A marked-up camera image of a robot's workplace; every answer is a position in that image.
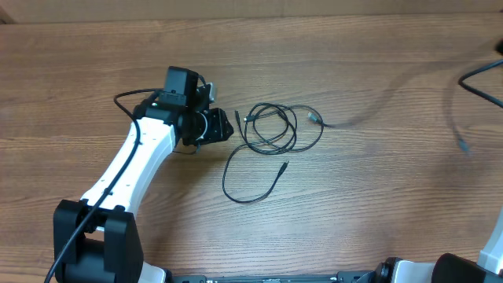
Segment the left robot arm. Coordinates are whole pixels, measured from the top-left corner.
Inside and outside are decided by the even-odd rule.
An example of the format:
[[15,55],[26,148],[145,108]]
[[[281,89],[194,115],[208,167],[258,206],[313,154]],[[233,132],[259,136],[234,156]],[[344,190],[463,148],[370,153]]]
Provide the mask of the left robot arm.
[[105,173],[78,201],[53,213],[54,262],[45,280],[59,282],[171,282],[169,270],[145,261],[136,224],[153,177],[178,144],[199,149],[233,134],[226,114],[211,108],[214,83],[170,66],[163,87],[125,113],[130,130]]

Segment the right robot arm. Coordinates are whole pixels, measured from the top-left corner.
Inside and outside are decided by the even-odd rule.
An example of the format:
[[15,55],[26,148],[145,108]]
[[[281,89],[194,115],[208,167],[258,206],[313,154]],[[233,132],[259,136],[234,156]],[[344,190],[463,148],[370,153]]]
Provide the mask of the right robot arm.
[[502,216],[479,258],[473,262],[452,253],[434,263],[390,258],[373,271],[374,283],[502,283]]

